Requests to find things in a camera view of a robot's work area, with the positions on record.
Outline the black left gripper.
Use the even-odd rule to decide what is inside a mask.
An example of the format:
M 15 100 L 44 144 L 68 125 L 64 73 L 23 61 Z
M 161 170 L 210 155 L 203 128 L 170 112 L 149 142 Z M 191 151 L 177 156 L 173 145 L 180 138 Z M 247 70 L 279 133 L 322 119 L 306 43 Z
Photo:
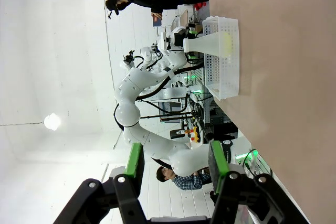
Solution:
M 175 47 L 183 47 L 183 40 L 186 38 L 187 33 L 196 35 L 196 24 L 188 23 L 187 28 L 183 26 L 178 26 L 172 31 L 172 44 Z M 197 55 L 194 52 L 185 53 L 187 59 L 197 59 Z

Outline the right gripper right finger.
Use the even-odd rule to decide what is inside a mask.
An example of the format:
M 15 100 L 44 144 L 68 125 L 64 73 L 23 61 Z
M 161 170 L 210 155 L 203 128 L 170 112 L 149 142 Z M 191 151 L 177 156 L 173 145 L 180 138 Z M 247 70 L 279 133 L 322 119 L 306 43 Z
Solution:
M 239 205 L 259 223 L 308 223 L 271 175 L 249 178 L 229 168 L 219 141 L 210 141 L 208 166 L 217 196 L 210 223 L 234 223 Z

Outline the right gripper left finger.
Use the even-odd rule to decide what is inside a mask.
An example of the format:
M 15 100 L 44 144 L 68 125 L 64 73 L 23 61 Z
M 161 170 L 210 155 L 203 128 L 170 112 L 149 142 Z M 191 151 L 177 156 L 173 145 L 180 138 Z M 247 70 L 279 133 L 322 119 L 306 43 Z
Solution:
M 123 223 L 147 223 L 138 200 L 144 164 L 143 146 L 133 143 L 124 172 L 105 183 L 84 180 L 54 223 L 100 223 L 114 208 L 118 208 Z

